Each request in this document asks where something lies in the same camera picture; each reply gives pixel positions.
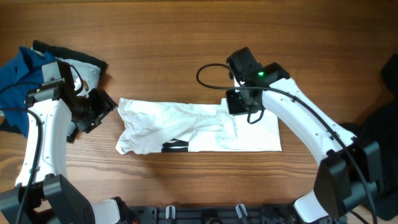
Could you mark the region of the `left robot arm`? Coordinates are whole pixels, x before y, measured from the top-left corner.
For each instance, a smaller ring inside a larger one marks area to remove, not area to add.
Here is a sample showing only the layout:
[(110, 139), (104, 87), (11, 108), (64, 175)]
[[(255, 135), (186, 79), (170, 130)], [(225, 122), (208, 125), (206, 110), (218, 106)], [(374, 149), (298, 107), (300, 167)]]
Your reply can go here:
[(12, 190), (1, 193), (9, 223), (128, 223), (133, 213), (119, 198), (90, 203), (67, 179), (67, 130), (90, 132), (117, 104), (103, 90), (88, 97), (58, 87), (29, 91), (30, 125), (24, 164)]

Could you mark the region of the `white polo shirt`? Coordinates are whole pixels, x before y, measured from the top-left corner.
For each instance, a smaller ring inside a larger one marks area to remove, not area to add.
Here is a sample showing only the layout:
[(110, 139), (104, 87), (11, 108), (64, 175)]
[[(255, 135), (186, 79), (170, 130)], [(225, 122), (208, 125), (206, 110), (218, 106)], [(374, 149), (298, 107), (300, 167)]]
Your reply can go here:
[(129, 100), (119, 101), (125, 130), (120, 154), (160, 152), (166, 143), (182, 141), (189, 152), (281, 151), (277, 116), (268, 110), (231, 115), (226, 99), (218, 105)]

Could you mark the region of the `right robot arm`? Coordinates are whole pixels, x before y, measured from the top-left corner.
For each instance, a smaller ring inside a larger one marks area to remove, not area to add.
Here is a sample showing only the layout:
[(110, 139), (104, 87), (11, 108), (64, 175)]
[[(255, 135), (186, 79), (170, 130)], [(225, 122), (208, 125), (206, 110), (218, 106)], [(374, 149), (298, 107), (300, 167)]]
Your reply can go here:
[(279, 64), (229, 62), (238, 102), (269, 110), (307, 146), (318, 162), (313, 189), (285, 218), (314, 223), (336, 220), (363, 205), (373, 219), (397, 216), (397, 102), (377, 109), (361, 125), (337, 124), (314, 105)]

